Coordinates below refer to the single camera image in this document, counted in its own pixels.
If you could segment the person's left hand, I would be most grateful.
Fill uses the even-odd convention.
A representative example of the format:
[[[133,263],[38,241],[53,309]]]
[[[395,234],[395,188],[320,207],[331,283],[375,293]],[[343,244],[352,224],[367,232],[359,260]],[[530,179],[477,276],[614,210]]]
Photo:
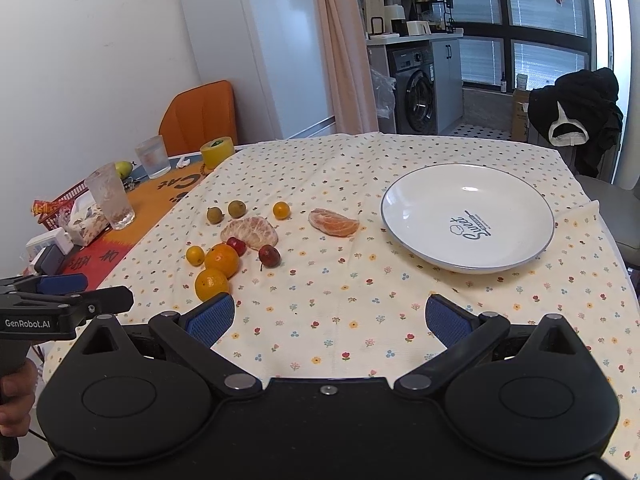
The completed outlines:
[[[37,367],[30,359],[13,374],[1,379],[1,433],[5,437],[24,437],[30,426],[30,411],[35,403]]]

